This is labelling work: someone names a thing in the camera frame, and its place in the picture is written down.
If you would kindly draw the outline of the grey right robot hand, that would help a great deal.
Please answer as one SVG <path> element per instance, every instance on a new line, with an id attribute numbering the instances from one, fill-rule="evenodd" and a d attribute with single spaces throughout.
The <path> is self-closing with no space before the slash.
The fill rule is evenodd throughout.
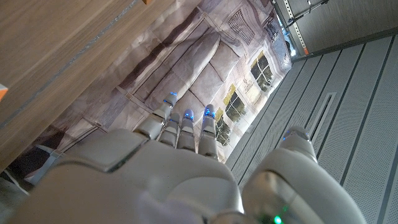
<path id="1" fill-rule="evenodd" d="M 117 129 L 59 154 L 9 223 L 364 223 L 347 191 L 294 126 L 243 188 L 218 159 L 215 110 L 173 112 L 169 93 L 136 129 Z"/>

